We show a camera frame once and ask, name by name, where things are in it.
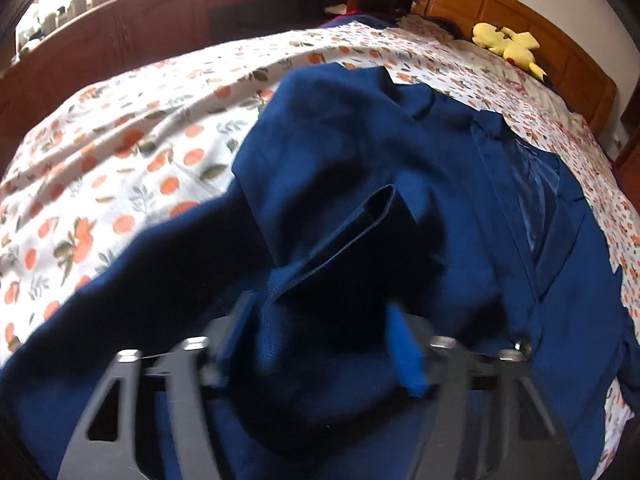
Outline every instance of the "headboard panel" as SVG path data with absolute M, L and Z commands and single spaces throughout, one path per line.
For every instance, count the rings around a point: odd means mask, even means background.
M 518 0 L 415 0 L 414 14 L 448 18 L 471 36 L 478 22 L 528 30 L 540 43 L 536 62 L 560 95 L 579 111 L 598 135 L 609 119 L 616 84 L 574 40 Z

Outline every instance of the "white wall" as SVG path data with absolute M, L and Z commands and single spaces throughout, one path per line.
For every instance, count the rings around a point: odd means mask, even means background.
M 640 75 L 640 52 L 606 0 L 520 0 L 542 14 L 576 41 L 616 82 L 619 98 L 612 120 L 600 140 L 610 155 L 618 149 L 614 138 L 626 142 L 620 114 Z

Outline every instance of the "floral bed sheet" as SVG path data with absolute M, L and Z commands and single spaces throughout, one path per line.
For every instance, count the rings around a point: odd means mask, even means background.
M 27 133 L 0 182 L 0 365 L 142 229 L 224 193 L 242 140 L 282 77 L 310 64 L 385 66 L 476 109 L 500 112 L 580 181 L 623 267 L 640 329 L 640 219 L 582 117 L 501 58 L 408 17 L 235 41 L 132 70 L 79 91 Z M 612 384 L 597 474 L 632 413 Z

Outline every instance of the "blue blazer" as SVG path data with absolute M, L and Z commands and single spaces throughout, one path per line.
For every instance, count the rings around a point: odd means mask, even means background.
M 640 348 L 557 156 L 498 114 L 332 64 L 283 80 L 234 173 L 224 196 L 142 233 L 0 372 L 0 424 L 50 478 L 116 352 L 166 352 L 248 289 L 228 396 L 207 401 L 236 479 L 404 478 L 429 385 L 408 342 L 389 342 L 390 298 L 475 351 L 530 350 L 591 477 L 616 376 L 639 407 Z M 180 478 L 166 409 L 156 425 Z

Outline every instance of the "yellow plush toy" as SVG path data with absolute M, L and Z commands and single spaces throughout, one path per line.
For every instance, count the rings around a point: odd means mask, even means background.
M 497 56 L 502 56 L 512 65 L 544 81 L 546 73 L 538 65 L 532 50 L 540 48 L 530 32 L 516 34 L 510 28 L 498 30 L 489 23 L 478 23 L 474 27 L 473 42 L 482 48 L 487 48 Z

